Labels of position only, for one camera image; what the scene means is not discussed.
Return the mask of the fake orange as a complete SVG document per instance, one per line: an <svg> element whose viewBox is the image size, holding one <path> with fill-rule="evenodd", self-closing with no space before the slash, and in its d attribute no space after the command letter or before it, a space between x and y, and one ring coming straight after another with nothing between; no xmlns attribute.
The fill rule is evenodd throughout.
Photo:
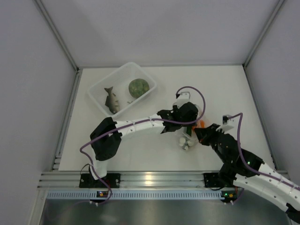
<svg viewBox="0 0 300 225"><path fill-rule="evenodd" d="M196 128L206 128L205 121L204 121L204 120L198 120L198 121L192 126L192 131L194 131Z"/></svg>

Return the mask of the fake green cucumber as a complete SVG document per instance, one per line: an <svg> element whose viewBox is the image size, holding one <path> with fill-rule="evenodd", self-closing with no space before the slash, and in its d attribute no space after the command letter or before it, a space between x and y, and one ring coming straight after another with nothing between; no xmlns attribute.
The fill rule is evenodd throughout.
<svg viewBox="0 0 300 225"><path fill-rule="evenodd" d="M192 136L192 127L191 126L186 127L185 133L188 136Z"/></svg>

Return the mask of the clear zip top bag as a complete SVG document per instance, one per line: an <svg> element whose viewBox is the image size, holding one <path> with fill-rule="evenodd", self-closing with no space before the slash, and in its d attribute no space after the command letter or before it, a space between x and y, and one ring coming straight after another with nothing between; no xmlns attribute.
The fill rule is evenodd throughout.
<svg viewBox="0 0 300 225"><path fill-rule="evenodd" d="M188 136L186 135L185 130L186 127L181 128L175 133L175 136L176 136L178 146L184 151L189 151L192 150L199 143L199 141L194 131L192 131L192 136Z"/></svg>

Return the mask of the fake green cabbage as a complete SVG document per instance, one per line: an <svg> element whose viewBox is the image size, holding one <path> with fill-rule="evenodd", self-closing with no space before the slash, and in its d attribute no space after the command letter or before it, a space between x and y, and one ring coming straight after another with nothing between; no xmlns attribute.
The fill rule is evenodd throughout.
<svg viewBox="0 0 300 225"><path fill-rule="evenodd" d="M128 86L129 93L134 98L139 98L150 90L148 82L144 79L134 79Z"/></svg>

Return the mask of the fake grey fish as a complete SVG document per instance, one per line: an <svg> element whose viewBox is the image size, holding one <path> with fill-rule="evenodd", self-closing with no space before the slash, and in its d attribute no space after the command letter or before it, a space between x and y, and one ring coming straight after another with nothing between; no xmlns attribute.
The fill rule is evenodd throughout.
<svg viewBox="0 0 300 225"><path fill-rule="evenodd" d="M116 97L116 95L113 93L113 87L105 88L105 91L107 92L105 106L109 108L109 111L113 114L116 114L120 110L120 104Z"/></svg>

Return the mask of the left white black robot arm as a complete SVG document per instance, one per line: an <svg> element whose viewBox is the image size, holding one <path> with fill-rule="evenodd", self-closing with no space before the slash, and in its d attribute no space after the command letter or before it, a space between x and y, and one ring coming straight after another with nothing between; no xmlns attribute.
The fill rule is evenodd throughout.
<svg viewBox="0 0 300 225"><path fill-rule="evenodd" d="M90 160L91 184L95 187L105 184L107 161L116 155L122 141L148 134L175 132L195 124L197 116L197 107L187 102L138 120L114 121L112 117L105 118L90 134L90 141L80 148L80 152Z"/></svg>

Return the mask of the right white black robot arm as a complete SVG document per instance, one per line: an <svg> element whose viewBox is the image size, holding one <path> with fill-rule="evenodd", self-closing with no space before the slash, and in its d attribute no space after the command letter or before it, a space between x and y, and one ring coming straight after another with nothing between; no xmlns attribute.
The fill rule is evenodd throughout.
<svg viewBox="0 0 300 225"><path fill-rule="evenodd" d="M300 187L272 169L252 152L238 147L237 140L217 124L195 128L199 143L210 146L223 162L218 172L224 186L238 186L273 203L294 222L300 222Z"/></svg>

